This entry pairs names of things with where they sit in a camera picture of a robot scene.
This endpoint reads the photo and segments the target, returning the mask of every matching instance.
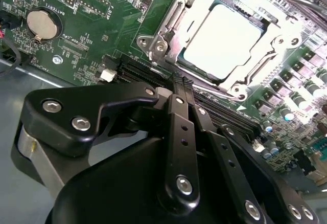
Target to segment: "metal arm with holes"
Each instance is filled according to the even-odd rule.
[[[234,128],[214,127],[192,82],[172,83],[26,96],[12,160],[56,199],[47,223],[319,223]],[[138,130],[148,137],[90,167],[93,145]]]

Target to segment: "electrolytic capacitor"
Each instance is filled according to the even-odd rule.
[[[269,150],[267,148],[265,148],[262,152],[261,155],[264,159],[269,159],[271,158],[271,153],[269,152]]]
[[[310,84],[307,86],[307,90],[314,98],[319,98],[323,95],[323,90],[315,84]]]
[[[280,109],[279,114],[285,119],[285,121],[291,121],[294,119],[294,114],[286,107]]]
[[[327,137],[327,127],[323,123],[318,123],[317,128],[323,134],[323,136]]]
[[[276,146],[276,142],[271,142],[268,144],[268,150],[272,155],[279,153],[279,149]]]
[[[319,75],[320,80],[322,80],[325,84],[327,84],[327,72],[321,73]]]
[[[306,101],[303,97],[297,96],[293,98],[294,103],[298,106],[298,108],[304,110],[307,109],[309,106],[308,101]]]
[[[296,160],[291,160],[291,161],[289,162],[289,164],[290,164],[290,166],[291,166],[292,169],[297,168]]]
[[[271,126],[271,123],[269,121],[264,121],[262,123],[262,125],[263,125],[266,132],[268,132],[268,133],[272,132],[272,126]]]

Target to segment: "screw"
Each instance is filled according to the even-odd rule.
[[[59,111],[61,111],[61,105],[54,100],[48,100],[46,102],[43,103],[42,105],[43,109],[49,113],[57,113]]]
[[[90,122],[83,117],[76,117],[72,120],[72,126],[79,131],[87,131],[91,128]]]
[[[249,215],[255,219],[255,220],[260,220],[260,212],[258,210],[258,208],[249,200],[247,200],[245,202],[245,208],[247,213],[249,213]]]
[[[157,51],[159,51],[159,52],[164,52],[164,51],[166,51],[167,47],[168,47],[168,46],[167,46],[167,43],[164,42],[164,41],[158,41],[157,44],[156,44],[156,49],[157,49]]]
[[[145,40],[145,39],[140,39],[140,40],[138,40],[138,42],[139,42],[139,44],[142,46],[142,47],[146,47],[147,46],[147,41]]]
[[[146,88],[145,92],[147,92],[149,95],[154,95],[154,92],[151,89]]]
[[[202,115],[205,115],[205,109],[199,107],[198,110],[199,110],[199,112],[200,112]]]
[[[181,193],[185,195],[190,195],[192,193],[193,190],[192,185],[190,181],[185,177],[180,176],[179,178],[177,178],[176,184],[178,190],[181,191]]]
[[[293,205],[288,205],[288,209],[296,219],[301,220],[302,217],[300,212]]]
[[[305,213],[306,217],[309,218],[310,220],[313,220],[313,215],[312,213],[304,206],[301,206],[303,212]]]
[[[62,57],[60,55],[54,55],[52,57],[52,62],[54,64],[62,64],[63,63],[63,59],[62,59]]]
[[[226,131],[230,134],[230,135],[234,135],[234,131],[231,128],[226,128]]]
[[[178,97],[177,97],[176,100],[177,100],[177,102],[180,103],[180,104],[183,104],[183,103],[184,103],[184,101],[183,101],[181,98],[178,98]]]

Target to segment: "gray metal surface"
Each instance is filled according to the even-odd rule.
[[[32,161],[54,199],[74,175],[89,167],[87,156],[77,158],[62,156],[50,147],[41,145],[25,131],[24,126],[20,131],[17,147],[22,155]]]
[[[8,77],[0,78],[1,224],[44,224],[54,203],[48,190],[18,171],[10,159],[25,96],[36,89],[69,86],[46,73],[39,76],[40,71],[30,67],[28,71],[13,71]],[[5,68],[8,65],[0,60],[0,71]],[[139,132],[133,138],[115,139],[95,146],[90,152],[89,162],[93,165],[144,137],[145,133]]]

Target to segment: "hole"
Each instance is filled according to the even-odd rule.
[[[227,146],[225,144],[221,144],[221,147],[224,149],[224,150],[227,150]]]
[[[232,160],[228,160],[228,163],[229,163],[229,165],[230,165],[231,167],[235,168],[235,164],[234,164],[234,162],[233,162]]]
[[[182,145],[183,145],[183,146],[188,146],[188,145],[189,145],[188,142],[187,142],[186,140],[184,140],[184,139],[182,139],[181,142],[182,142]]]
[[[292,41],[291,41],[291,45],[295,46],[297,45],[299,42],[299,39],[298,38],[294,38]]]

